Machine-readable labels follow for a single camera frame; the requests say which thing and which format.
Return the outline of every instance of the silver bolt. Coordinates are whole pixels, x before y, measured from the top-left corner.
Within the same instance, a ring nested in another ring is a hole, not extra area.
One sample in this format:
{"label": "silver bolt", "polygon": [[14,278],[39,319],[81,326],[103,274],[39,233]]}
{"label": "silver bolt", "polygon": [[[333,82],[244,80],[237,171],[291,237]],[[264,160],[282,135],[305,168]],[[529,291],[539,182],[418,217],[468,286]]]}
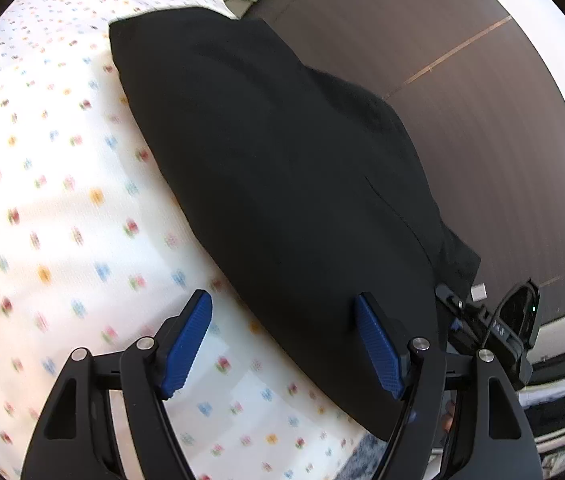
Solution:
{"label": "silver bolt", "polygon": [[493,352],[483,348],[480,352],[478,352],[478,357],[480,357],[480,359],[482,359],[485,363],[490,363],[493,361]]}
{"label": "silver bolt", "polygon": [[71,358],[74,361],[82,361],[86,357],[86,348],[76,348],[71,352]]}
{"label": "silver bolt", "polygon": [[413,348],[415,348],[416,350],[420,351],[420,352],[424,352],[425,350],[429,349],[429,346],[431,346],[429,344],[428,339],[425,339],[424,337],[415,337],[411,340],[411,344],[413,345]]}
{"label": "silver bolt", "polygon": [[154,346],[154,339],[152,337],[141,337],[138,339],[136,346],[140,350],[149,350]]}

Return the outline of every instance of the floral patterned fabric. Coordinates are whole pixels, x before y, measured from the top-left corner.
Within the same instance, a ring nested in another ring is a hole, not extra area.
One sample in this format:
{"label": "floral patterned fabric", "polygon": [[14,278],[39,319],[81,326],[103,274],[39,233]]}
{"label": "floral patterned fabric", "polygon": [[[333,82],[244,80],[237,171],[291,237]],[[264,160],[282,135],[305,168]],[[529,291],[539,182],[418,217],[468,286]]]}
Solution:
{"label": "floral patterned fabric", "polygon": [[[222,0],[15,0],[0,17],[5,478],[19,477],[72,349],[126,348],[178,314],[196,288],[212,294],[213,321],[166,409],[199,478],[332,478],[365,434],[241,304],[192,235],[131,116],[108,22],[192,5],[231,16]],[[112,399],[127,476],[141,478],[121,395]]]}

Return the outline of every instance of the blue gripper pad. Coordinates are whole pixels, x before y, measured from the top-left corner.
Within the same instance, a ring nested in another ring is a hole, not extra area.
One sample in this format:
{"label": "blue gripper pad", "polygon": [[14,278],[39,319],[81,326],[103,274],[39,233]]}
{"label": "blue gripper pad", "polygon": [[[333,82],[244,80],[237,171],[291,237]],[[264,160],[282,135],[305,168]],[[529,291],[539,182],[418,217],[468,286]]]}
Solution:
{"label": "blue gripper pad", "polygon": [[400,399],[405,391],[405,383],[401,376],[399,357],[369,303],[362,295],[356,298],[355,316],[358,332],[360,332],[381,386],[390,392],[394,399]]}
{"label": "blue gripper pad", "polygon": [[180,317],[189,317],[165,358],[165,378],[160,384],[163,399],[170,399],[184,386],[211,322],[212,308],[211,296],[204,290],[197,290],[184,307]]}

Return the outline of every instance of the bed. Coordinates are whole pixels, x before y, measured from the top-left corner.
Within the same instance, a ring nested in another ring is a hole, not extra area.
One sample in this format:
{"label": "bed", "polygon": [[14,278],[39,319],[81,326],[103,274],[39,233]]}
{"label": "bed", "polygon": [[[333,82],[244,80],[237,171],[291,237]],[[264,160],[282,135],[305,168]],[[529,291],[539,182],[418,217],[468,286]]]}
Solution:
{"label": "bed", "polygon": [[[232,16],[222,0],[15,0],[0,17],[4,478],[20,476],[72,349],[126,348],[177,315],[196,288],[212,294],[213,320],[166,409],[199,478],[334,478],[366,435],[237,297],[133,120],[108,23],[180,6]],[[120,394],[112,400],[126,474],[142,478]]]}

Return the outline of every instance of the brown floor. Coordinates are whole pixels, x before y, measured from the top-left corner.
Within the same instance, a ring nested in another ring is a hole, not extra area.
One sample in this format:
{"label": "brown floor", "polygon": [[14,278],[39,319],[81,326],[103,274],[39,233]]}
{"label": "brown floor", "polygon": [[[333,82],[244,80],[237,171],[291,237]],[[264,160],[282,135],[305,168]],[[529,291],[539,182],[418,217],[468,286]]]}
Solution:
{"label": "brown floor", "polygon": [[261,0],[248,15],[395,107],[490,304],[532,277],[541,319],[565,315],[565,102],[496,0]]}

